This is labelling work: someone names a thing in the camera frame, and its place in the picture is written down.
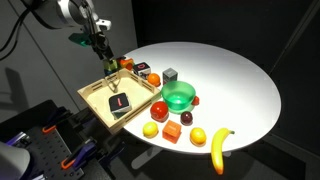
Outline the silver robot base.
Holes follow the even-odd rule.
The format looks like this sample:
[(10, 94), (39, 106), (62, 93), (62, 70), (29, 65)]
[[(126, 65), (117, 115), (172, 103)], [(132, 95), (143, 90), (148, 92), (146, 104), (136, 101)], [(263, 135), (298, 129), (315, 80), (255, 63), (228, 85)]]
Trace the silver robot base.
[(30, 153), (0, 142), (0, 180), (20, 180), (28, 169)]

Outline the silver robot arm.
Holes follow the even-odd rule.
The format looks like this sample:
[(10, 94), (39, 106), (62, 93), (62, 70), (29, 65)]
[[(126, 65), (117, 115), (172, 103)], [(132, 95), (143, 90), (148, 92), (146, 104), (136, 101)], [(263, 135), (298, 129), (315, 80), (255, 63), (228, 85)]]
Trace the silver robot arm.
[(111, 29), (109, 20), (101, 19), (92, 0), (21, 0), (44, 27), (52, 30), (78, 27), (69, 40), (90, 46), (101, 60), (111, 60), (113, 52), (105, 31)]

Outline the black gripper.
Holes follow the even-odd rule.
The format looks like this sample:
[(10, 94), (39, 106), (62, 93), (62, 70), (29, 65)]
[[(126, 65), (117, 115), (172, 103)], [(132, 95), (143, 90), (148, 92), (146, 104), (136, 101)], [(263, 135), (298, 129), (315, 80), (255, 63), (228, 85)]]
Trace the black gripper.
[(109, 20), (88, 20), (82, 27), (81, 33), (72, 33), (68, 39), (83, 47), (91, 46), (94, 49), (98, 49), (99, 58), (110, 61), (114, 54), (104, 32), (110, 30), (111, 26), (112, 23)]

